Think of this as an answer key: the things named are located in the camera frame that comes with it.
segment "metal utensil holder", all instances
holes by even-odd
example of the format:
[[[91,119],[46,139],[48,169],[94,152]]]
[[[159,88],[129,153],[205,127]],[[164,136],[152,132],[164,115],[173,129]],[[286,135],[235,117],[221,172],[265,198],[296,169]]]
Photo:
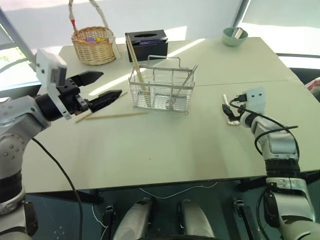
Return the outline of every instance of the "metal utensil holder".
[[[150,58],[177,59],[178,67],[150,66]],[[129,77],[133,107],[186,113],[196,68],[181,67],[179,57],[149,55],[147,65],[140,65],[144,82],[139,81],[134,68]]]

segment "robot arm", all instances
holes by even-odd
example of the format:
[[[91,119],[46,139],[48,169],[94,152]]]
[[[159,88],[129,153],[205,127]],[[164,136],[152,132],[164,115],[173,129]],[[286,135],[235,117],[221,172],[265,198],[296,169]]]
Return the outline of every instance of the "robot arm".
[[[259,116],[265,108],[264,88],[254,88],[232,102],[245,103],[240,122],[250,128],[261,147],[266,167],[267,191],[263,196],[264,218],[277,228],[284,240],[318,240],[320,224],[310,200],[306,181],[301,178],[299,153],[293,135],[274,121]]]
[[[58,56],[38,51],[37,77],[47,94],[24,96],[0,105],[0,239],[29,239],[38,228],[32,203],[25,202],[22,185],[23,153],[28,142],[61,117],[70,119],[88,109],[96,112],[113,103],[121,90],[83,99],[80,86],[103,73],[88,71],[66,79],[67,66]]]

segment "wicker basket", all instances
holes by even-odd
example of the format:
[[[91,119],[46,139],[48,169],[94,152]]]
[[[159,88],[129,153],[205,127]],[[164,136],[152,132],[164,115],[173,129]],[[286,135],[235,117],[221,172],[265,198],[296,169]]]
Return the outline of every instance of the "wicker basket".
[[[101,65],[119,59],[121,56],[116,45],[116,38],[109,29],[103,12],[94,0],[89,0],[89,2],[100,15],[104,27],[92,26],[77,30],[72,10],[73,0],[69,0],[68,4],[69,18],[74,29],[71,40],[79,60],[87,65]],[[90,38],[95,39],[95,41],[87,42]]]

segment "green bowl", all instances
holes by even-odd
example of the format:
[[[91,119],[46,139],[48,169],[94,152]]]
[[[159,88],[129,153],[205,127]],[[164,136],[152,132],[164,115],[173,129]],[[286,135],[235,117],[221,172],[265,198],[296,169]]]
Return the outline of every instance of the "green bowl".
[[[237,47],[247,39],[248,33],[243,29],[242,29],[243,33],[239,39],[231,37],[234,30],[235,30],[235,27],[228,27],[225,30],[223,30],[222,41],[225,45],[228,45],[231,47]]]

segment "wire basket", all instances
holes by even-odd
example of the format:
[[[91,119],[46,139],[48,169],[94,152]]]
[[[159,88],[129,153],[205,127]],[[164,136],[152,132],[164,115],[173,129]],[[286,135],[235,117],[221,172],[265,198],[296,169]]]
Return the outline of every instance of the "wire basket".
[[[178,67],[150,66],[150,58],[177,59]],[[181,67],[179,57],[149,55],[147,65],[140,65],[144,82],[140,82],[135,69],[129,77],[134,108],[148,108],[171,112],[188,112],[191,93],[195,87],[195,70]]]
[[[104,26],[92,26],[78,30],[73,14],[73,1],[69,0],[68,5],[69,18],[74,29],[71,40],[79,60],[87,65],[101,65],[119,59],[121,56],[115,42],[116,38],[114,33],[109,29],[99,5],[94,0],[89,0],[100,15]]]

